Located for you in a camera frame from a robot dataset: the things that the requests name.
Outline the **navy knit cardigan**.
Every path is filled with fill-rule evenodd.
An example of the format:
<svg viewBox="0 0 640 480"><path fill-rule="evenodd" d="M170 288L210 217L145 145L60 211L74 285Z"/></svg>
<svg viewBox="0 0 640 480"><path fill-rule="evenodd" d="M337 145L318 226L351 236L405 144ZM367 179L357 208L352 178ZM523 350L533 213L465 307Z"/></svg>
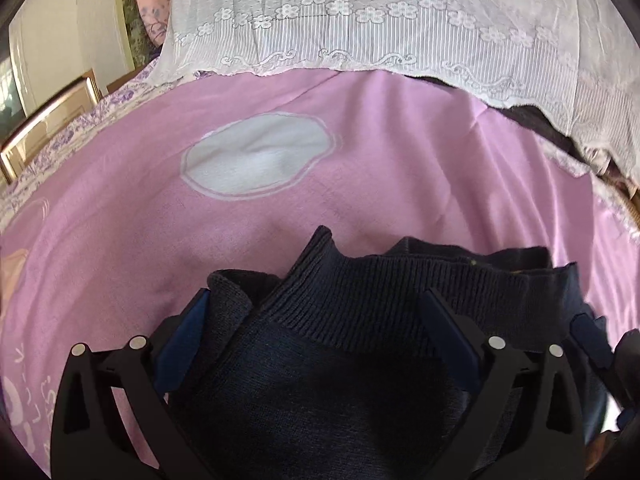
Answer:
<svg viewBox="0 0 640 480"><path fill-rule="evenodd" d="M477 255L405 237L341 254L319 228L285 276L209 275L200 348L169 406L217 479L420 479L470 402L421 316L429 289L513 347L562 346L584 434L604 385L570 339L588 311L576 266L543 247Z"/></svg>

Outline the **pink bed sheet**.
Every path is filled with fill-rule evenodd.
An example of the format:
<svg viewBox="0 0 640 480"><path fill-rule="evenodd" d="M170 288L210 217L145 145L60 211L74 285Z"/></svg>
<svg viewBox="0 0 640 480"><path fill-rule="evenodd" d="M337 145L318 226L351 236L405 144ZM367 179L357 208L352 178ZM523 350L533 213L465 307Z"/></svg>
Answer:
<svg viewBox="0 0 640 480"><path fill-rule="evenodd" d="M1 390L49 463L68 350L124 344L218 269L288 270L318 226L346 255L401 237L576 262L619 340L639 324L639 233L588 167L464 91L377 70L137 76L1 197Z"/></svg>

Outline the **white lace cover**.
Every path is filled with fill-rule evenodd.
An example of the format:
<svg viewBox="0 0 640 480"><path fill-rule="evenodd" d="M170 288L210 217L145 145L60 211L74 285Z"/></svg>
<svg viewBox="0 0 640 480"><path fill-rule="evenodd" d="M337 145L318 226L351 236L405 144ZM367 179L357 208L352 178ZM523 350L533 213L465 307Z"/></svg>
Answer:
<svg viewBox="0 0 640 480"><path fill-rule="evenodd" d="M171 0L152 77L296 68L388 70L531 105L590 162L639 177L639 46L612 0Z"/></svg>

